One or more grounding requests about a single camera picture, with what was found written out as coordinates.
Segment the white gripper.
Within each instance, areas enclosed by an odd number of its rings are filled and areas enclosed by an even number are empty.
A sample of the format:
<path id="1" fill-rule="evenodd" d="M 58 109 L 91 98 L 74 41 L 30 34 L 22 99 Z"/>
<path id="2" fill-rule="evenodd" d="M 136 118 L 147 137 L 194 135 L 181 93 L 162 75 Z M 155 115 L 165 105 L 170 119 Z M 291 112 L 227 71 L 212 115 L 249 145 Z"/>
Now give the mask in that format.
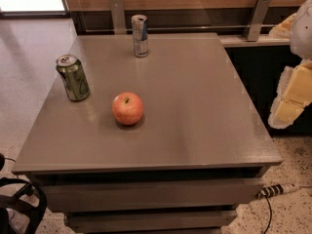
<path id="1" fill-rule="evenodd" d="M 271 105 L 269 126 L 285 129 L 312 102 L 312 0 L 306 0 L 296 14 L 275 25 L 269 36 L 290 38 L 292 53 L 304 59 L 295 68 L 285 67 Z"/>

